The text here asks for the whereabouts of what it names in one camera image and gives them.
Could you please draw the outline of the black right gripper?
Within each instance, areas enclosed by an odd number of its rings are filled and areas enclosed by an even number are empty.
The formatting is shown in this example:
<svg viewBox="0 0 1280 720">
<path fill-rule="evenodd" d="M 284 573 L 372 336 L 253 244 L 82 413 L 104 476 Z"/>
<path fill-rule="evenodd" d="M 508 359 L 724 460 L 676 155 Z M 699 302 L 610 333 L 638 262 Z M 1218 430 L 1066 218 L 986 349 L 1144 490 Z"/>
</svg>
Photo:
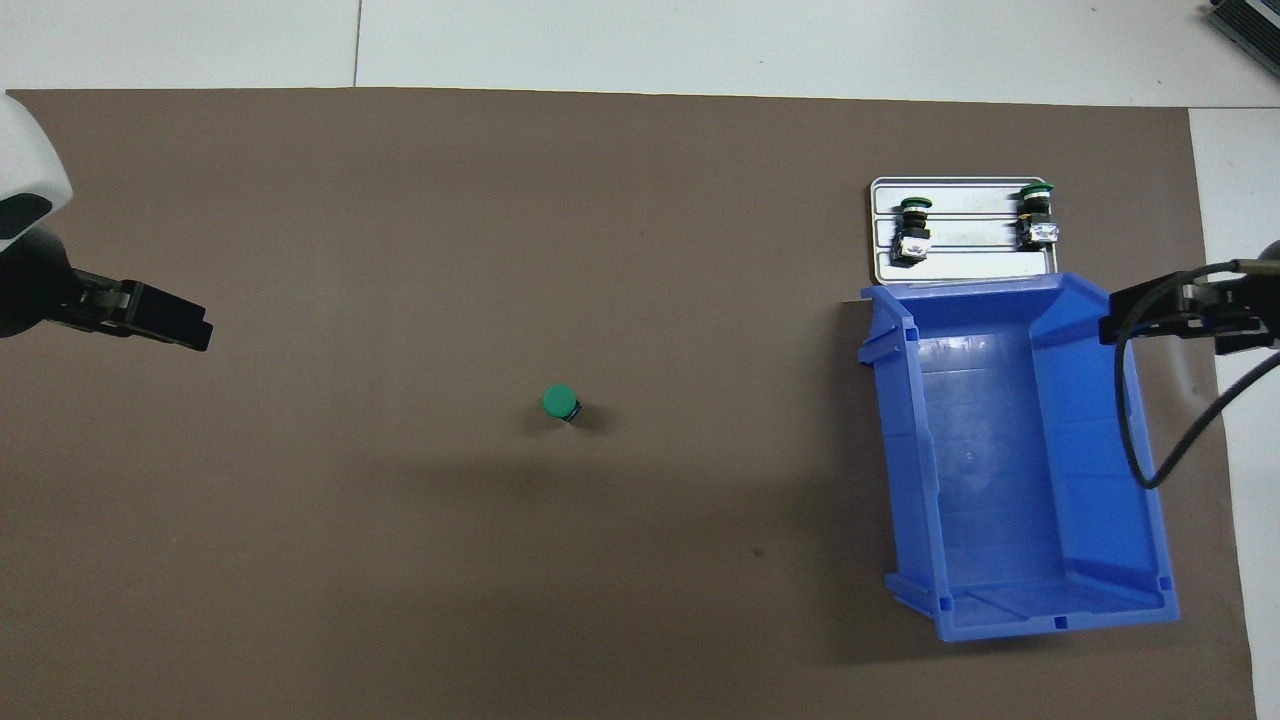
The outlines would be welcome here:
<svg viewBox="0 0 1280 720">
<path fill-rule="evenodd" d="M 1231 333 L 1213 342 L 1217 356 L 1253 348 L 1277 348 L 1279 342 L 1279 260 L 1240 261 L 1238 279 L 1193 278 L 1176 292 L 1166 291 L 1143 310 L 1132 324 L 1129 340 L 1167 334 L 1161 325 L 1180 322 L 1188 331 L 1215 331 L 1230 325 Z M 1097 340 L 1115 346 L 1120 329 L 1134 306 L 1160 288 L 1174 274 L 1156 277 L 1108 295 L 1106 314 L 1098 320 Z"/>
</svg>

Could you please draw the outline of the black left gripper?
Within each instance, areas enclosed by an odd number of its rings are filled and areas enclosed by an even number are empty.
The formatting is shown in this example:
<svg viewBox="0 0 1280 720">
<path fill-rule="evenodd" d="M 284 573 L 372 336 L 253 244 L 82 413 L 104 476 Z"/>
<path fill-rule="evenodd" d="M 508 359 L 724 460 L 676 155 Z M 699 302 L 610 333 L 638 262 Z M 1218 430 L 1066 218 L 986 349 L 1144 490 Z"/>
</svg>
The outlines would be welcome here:
<svg viewBox="0 0 1280 720">
<path fill-rule="evenodd" d="M 134 333 L 196 352 L 206 352 L 212 338 L 204 305 L 151 284 L 76 272 L 47 228 L 32 228 L 3 250 L 3 338 L 33 328 L 68 304 L 70 327 L 88 333 Z M 124 311 L 124 327 L 115 322 L 118 311 Z"/>
</svg>

